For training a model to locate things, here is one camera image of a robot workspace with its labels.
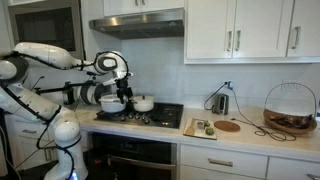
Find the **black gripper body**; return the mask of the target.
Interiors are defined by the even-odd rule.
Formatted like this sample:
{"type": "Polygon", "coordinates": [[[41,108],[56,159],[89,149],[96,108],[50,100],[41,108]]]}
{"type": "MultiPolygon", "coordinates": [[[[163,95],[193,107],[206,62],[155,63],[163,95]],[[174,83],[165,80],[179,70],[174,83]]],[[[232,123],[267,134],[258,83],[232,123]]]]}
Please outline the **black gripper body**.
{"type": "Polygon", "coordinates": [[[119,97],[123,97],[123,96],[132,97],[133,96],[132,89],[128,86],[128,79],[127,78],[117,80],[116,86],[117,86],[117,95],[119,97]]]}

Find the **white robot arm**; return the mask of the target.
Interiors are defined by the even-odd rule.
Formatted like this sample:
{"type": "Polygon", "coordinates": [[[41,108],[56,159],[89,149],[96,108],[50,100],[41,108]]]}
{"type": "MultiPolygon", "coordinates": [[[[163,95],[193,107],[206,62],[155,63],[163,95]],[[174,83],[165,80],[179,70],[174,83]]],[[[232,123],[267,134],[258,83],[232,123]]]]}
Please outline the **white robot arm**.
{"type": "Polygon", "coordinates": [[[17,44],[0,61],[0,108],[26,120],[42,122],[54,130],[53,148],[58,152],[58,163],[47,172],[44,180],[85,180],[88,170],[76,113],[22,86],[32,61],[59,70],[75,69],[94,75],[111,72],[114,77],[104,84],[115,84],[120,99],[132,96],[127,83],[131,76],[127,62],[117,51],[100,52],[93,61],[85,61],[63,48],[32,42],[17,44]]]}

